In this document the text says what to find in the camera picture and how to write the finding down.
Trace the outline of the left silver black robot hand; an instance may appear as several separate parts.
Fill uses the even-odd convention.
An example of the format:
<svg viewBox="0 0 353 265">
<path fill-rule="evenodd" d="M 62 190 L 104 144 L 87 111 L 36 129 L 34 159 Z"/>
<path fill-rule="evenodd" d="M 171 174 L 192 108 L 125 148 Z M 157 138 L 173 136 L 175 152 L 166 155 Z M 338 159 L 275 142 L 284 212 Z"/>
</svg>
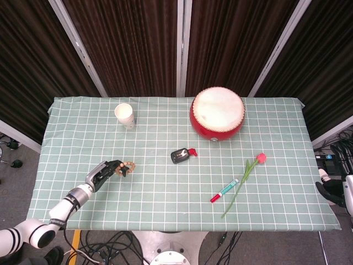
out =
<svg viewBox="0 0 353 265">
<path fill-rule="evenodd" d="M 132 171 L 132 167 L 127 165 L 127 162 L 120 160 L 103 161 L 86 175 L 85 184 L 89 185 L 95 193 L 113 174 L 117 173 L 126 177 L 128 171 Z"/>
</svg>

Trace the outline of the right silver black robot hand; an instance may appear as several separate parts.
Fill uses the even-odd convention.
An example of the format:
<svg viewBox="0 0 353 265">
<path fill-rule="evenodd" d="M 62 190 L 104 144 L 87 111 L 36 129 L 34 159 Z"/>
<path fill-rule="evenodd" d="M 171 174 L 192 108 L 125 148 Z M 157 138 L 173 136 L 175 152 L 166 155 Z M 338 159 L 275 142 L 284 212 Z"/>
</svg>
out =
<svg viewBox="0 0 353 265">
<path fill-rule="evenodd" d="M 321 182 L 316 182 L 318 192 L 331 204 L 345 208 L 352 216 L 352 175 L 344 180 L 332 179 L 322 167 L 318 167 Z"/>
</svg>

